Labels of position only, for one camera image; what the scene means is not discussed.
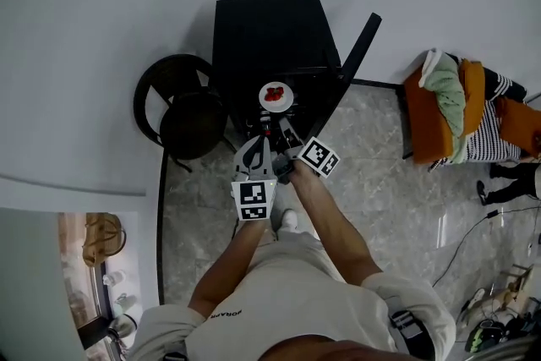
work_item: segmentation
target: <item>chair backrest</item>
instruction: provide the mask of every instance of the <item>chair backrest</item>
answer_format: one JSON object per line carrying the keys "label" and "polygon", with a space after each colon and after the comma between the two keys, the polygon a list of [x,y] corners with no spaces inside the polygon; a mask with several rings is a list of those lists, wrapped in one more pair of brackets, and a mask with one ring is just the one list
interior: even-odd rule
{"label": "chair backrest", "polygon": [[191,54],[174,54],[154,63],[139,80],[134,95],[135,122],[154,143],[163,146],[160,135],[146,117],[145,103],[150,88],[154,88],[162,100],[171,106],[172,98],[202,90],[197,71],[211,78],[212,67],[205,60]]}

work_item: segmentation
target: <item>power cord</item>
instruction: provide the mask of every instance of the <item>power cord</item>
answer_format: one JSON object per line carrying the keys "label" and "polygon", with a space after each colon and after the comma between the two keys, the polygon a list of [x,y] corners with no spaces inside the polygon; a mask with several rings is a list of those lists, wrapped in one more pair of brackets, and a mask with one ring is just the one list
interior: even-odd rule
{"label": "power cord", "polygon": [[511,214],[512,212],[522,212],[522,211],[529,211],[531,209],[537,209],[537,213],[535,214],[535,227],[533,228],[533,231],[535,232],[535,229],[537,227],[537,221],[538,221],[538,213],[539,213],[539,208],[541,207],[541,204],[538,205],[538,206],[532,206],[530,208],[523,208],[523,209],[514,209],[514,210],[511,210],[511,211],[492,211],[492,212],[489,212],[487,214],[487,216],[485,218],[483,218],[482,220],[476,222],[472,228],[470,230],[467,231],[467,233],[462,237],[462,241],[458,244],[458,247],[456,247],[456,251],[455,253],[453,254],[453,257],[451,259],[451,261],[449,262],[449,265],[445,268],[445,271],[443,271],[443,274],[441,274],[441,276],[435,281],[435,283],[432,285],[432,287],[435,287],[436,284],[438,284],[440,282],[440,280],[445,276],[445,274],[447,273],[447,271],[451,268],[451,265],[453,264],[453,261],[455,260],[456,258],[456,255],[458,254],[458,250],[460,249],[460,247],[462,246],[462,244],[464,243],[464,241],[466,240],[466,237],[467,235],[469,235],[472,230],[477,227],[479,224],[481,224],[482,222],[484,222],[485,220],[490,220],[491,218],[494,218],[495,216],[498,216],[498,215],[503,215],[503,214]]}

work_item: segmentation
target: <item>shirt sleeve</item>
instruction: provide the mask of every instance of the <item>shirt sleeve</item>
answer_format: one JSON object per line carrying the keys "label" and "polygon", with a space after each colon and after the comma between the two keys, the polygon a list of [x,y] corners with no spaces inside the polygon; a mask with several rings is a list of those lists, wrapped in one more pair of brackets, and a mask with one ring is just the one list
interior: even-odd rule
{"label": "shirt sleeve", "polygon": [[134,345],[128,351],[128,361],[156,361],[166,355],[168,348],[181,343],[205,318],[182,305],[160,305],[143,313]]}
{"label": "shirt sleeve", "polygon": [[456,324],[428,282],[381,272],[366,278],[362,287],[376,292],[383,300],[398,297],[401,307],[411,311],[426,326],[436,361],[447,358],[456,340]]}

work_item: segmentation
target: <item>white plate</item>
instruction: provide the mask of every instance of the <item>white plate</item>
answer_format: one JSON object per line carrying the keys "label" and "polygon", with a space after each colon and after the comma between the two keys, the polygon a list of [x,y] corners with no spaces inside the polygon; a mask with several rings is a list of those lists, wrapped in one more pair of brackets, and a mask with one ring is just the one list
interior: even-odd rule
{"label": "white plate", "polygon": [[[265,101],[265,95],[267,95],[268,87],[283,87],[284,93],[279,101]],[[260,104],[261,106],[273,113],[285,112],[293,104],[293,91],[291,88],[280,81],[271,81],[263,86],[260,90]]]}

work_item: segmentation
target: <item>person's left arm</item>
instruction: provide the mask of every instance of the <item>person's left arm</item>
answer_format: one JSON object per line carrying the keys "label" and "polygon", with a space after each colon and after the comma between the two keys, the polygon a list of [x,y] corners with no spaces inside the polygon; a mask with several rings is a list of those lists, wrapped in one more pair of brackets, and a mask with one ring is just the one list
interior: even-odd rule
{"label": "person's left arm", "polygon": [[188,307],[208,318],[246,275],[267,221],[246,222],[195,287]]}

